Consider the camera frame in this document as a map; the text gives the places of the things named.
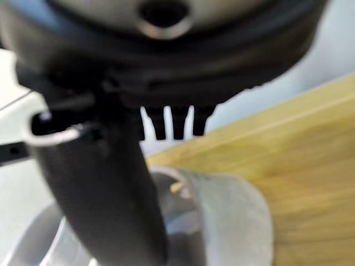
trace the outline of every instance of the wooden board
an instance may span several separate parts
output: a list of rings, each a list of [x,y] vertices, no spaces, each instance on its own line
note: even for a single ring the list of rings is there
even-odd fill
[[[275,266],[355,265],[355,74],[148,158],[265,195]]]

